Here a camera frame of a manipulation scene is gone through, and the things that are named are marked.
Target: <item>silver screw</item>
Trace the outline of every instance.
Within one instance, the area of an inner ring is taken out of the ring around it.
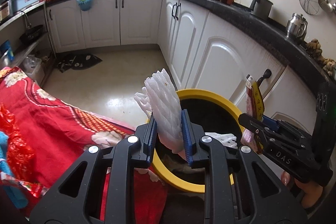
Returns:
[[[138,141],[138,137],[137,136],[129,136],[128,138],[127,138],[127,141],[129,142],[129,143],[136,143],[137,141]]]
[[[249,148],[248,146],[242,146],[240,150],[243,153],[250,153],[251,152],[251,148]]]
[[[203,137],[201,138],[201,140],[202,140],[202,142],[204,142],[204,143],[209,143],[209,142],[212,141],[212,138],[209,137],[209,136],[203,136]]]
[[[90,153],[94,154],[94,153],[98,152],[99,148],[98,148],[98,146],[94,145],[94,146],[90,146],[88,150],[89,150]]]

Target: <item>red floral cloth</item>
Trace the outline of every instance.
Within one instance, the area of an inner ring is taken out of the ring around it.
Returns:
[[[0,102],[15,115],[20,133],[35,150],[33,177],[46,187],[55,183],[83,149],[95,144],[92,136],[96,133],[114,132],[123,138],[134,133],[126,126],[52,97],[18,68],[1,70],[0,81]],[[153,182],[148,173],[141,175],[135,171],[134,196],[137,224],[158,224],[167,187],[160,180]]]

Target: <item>white cabinet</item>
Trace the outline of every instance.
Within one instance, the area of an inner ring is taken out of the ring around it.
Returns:
[[[257,80],[266,69],[272,76],[260,86],[263,97],[284,66],[248,35],[210,13],[186,87],[215,92],[246,112],[246,76]]]
[[[169,64],[170,47],[173,39],[175,27],[175,12],[179,0],[162,0],[161,16],[159,34],[157,36],[157,43],[160,46],[163,57],[166,63]]]
[[[178,90],[186,87],[208,14],[184,0],[177,5],[168,66]]]
[[[81,11],[86,48],[120,45],[120,0],[93,0]]]
[[[122,45],[156,44],[162,0],[121,0]]]
[[[47,13],[56,52],[85,48],[81,10],[76,0],[51,6]]]
[[[264,114],[273,119],[290,122],[312,134],[316,120],[315,103],[313,93],[290,67],[286,67],[264,98]]]

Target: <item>stainless steel kettle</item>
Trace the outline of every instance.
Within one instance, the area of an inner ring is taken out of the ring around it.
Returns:
[[[269,0],[252,0],[251,13],[263,20],[267,20],[273,3]]]
[[[287,37],[304,40],[307,34],[308,22],[302,14],[293,13],[292,18],[287,22]]]

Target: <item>blue hanging basket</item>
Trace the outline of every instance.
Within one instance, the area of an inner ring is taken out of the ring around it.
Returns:
[[[79,8],[82,11],[88,11],[92,7],[92,1],[93,0],[76,0],[77,4],[79,5]]]

